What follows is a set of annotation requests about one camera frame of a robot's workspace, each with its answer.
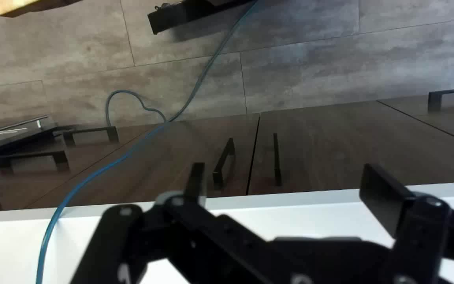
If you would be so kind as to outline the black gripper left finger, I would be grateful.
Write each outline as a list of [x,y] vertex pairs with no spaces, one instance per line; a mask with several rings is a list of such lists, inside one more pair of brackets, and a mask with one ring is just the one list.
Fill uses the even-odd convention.
[[168,259],[191,284],[269,284],[254,246],[262,240],[229,216],[202,207],[205,164],[194,163],[187,188],[161,194],[144,212],[106,210],[71,284],[139,284],[152,262]]

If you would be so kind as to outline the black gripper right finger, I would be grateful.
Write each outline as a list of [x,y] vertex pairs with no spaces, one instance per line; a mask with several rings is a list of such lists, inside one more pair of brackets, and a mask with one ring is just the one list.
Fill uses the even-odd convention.
[[410,191],[377,164],[365,166],[360,199],[395,238],[384,276],[442,284],[442,260],[454,260],[454,208],[437,196]]

